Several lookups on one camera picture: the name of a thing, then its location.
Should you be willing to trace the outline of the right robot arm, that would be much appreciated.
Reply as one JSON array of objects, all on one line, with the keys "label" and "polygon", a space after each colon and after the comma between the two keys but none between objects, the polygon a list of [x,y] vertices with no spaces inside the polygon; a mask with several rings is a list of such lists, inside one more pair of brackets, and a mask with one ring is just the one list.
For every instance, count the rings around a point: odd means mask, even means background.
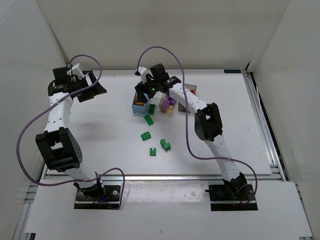
[{"label": "right robot arm", "polygon": [[147,69],[138,66],[135,75],[141,81],[135,86],[139,102],[146,103],[156,93],[169,94],[186,108],[186,113],[194,117],[194,132],[211,150],[220,168],[225,188],[233,195],[239,194],[248,184],[244,174],[236,166],[236,161],[226,146],[223,124],[219,108],[215,103],[207,103],[198,98],[185,85],[184,80],[166,72],[159,63]]}]

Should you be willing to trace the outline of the small green lego cube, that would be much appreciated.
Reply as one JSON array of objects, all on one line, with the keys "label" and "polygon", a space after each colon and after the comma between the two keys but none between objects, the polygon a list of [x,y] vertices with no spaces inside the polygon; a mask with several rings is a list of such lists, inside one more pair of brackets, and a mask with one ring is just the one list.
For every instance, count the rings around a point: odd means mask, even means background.
[{"label": "small green lego cube", "polygon": [[166,143],[164,146],[163,146],[164,150],[165,151],[168,151],[171,149],[171,144],[170,143]]},{"label": "small green lego cube", "polygon": [[166,140],[165,140],[165,139],[161,139],[161,140],[160,140],[160,144],[161,144],[161,146],[163,147],[164,145],[166,145],[166,144],[167,144],[167,142],[166,142]]}]

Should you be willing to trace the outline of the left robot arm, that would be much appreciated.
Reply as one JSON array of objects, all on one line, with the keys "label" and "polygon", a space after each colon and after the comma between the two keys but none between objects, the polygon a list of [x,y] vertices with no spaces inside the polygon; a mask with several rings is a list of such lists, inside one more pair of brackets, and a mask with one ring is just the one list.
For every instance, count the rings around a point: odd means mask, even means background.
[{"label": "left robot arm", "polygon": [[79,67],[53,69],[54,80],[48,86],[51,110],[43,133],[35,142],[49,170],[70,176],[74,186],[86,197],[101,199],[105,194],[103,181],[97,173],[83,164],[80,145],[69,129],[74,98],[84,102],[107,91],[92,71]]}]

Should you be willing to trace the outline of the green lego plate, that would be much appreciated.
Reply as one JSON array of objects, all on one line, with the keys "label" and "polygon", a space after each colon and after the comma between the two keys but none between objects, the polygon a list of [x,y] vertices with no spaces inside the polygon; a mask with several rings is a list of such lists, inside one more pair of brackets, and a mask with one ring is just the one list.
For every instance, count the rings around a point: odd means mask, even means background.
[{"label": "green lego plate", "polygon": [[151,126],[151,125],[153,125],[154,124],[154,121],[153,121],[153,119],[150,117],[150,115],[145,115],[144,117],[144,120],[146,121],[146,123],[148,124],[148,126]]},{"label": "green lego plate", "polygon": [[148,114],[149,115],[154,115],[156,110],[156,105],[155,104],[150,104],[149,109],[148,109]]}]

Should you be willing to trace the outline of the yellow lego brick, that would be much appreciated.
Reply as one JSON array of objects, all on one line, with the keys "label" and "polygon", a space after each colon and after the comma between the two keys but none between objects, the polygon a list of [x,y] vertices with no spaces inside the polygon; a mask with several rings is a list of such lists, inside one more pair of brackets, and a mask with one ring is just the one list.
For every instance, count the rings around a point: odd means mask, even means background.
[{"label": "yellow lego brick", "polygon": [[136,106],[143,106],[143,105],[144,105],[143,102],[140,102],[140,101],[138,100],[138,96],[137,96],[137,95],[135,96],[134,104],[135,104]]}]

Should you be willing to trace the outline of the green lego brick bottom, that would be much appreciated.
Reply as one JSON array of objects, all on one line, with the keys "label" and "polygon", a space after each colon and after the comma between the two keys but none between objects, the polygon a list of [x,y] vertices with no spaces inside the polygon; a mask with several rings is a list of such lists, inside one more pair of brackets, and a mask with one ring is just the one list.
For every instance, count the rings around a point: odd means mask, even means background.
[{"label": "green lego brick bottom", "polygon": [[155,147],[151,147],[149,149],[149,155],[152,156],[152,157],[156,156],[157,155],[157,149]]}]

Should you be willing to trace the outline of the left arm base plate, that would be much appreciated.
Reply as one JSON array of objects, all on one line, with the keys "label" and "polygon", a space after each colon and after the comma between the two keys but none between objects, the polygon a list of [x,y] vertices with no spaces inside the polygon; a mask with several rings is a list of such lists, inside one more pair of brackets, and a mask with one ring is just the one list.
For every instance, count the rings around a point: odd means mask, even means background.
[{"label": "left arm base plate", "polygon": [[96,182],[89,188],[80,188],[78,183],[74,199],[74,209],[77,210],[119,210],[122,205],[123,184],[104,185]]}]

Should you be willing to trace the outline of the green lego brick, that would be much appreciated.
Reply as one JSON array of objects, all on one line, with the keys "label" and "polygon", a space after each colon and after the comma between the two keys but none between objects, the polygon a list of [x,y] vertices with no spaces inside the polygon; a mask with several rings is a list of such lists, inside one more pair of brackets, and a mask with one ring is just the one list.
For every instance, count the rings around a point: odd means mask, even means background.
[{"label": "green lego brick", "polygon": [[141,139],[142,139],[143,141],[146,141],[146,140],[149,140],[149,139],[151,138],[151,134],[150,134],[149,131],[147,131],[147,132],[142,133],[142,134],[140,135],[140,137],[141,137]]},{"label": "green lego brick", "polygon": [[149,149],[149,155],[152,156],[152,157],[156,156],[157,155],[157,149],[155,147],[151,147]]}]

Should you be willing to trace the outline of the purple lego brick with studs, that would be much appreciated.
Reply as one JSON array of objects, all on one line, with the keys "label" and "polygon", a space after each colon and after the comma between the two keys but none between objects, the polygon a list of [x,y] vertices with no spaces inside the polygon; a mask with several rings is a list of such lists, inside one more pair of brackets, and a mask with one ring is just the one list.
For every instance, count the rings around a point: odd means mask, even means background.
[{"label": "purple lego brick with studs", "polygon": [[171,98],[171,97],[168,97],[167,100],[168,100],[170,105],[175,105],[176,102],[177,102],[174,98]]}]

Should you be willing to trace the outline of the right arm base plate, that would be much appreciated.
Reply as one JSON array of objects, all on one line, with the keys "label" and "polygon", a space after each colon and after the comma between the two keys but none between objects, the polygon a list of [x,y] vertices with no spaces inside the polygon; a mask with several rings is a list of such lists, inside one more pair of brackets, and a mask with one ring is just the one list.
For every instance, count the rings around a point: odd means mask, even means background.
[{"label": "right arm base plate", "polygon": [[233,194],[225,185],[209,185],[205,190],[209,195],[212,212],[257,211],[258,205],[251,184]]}]

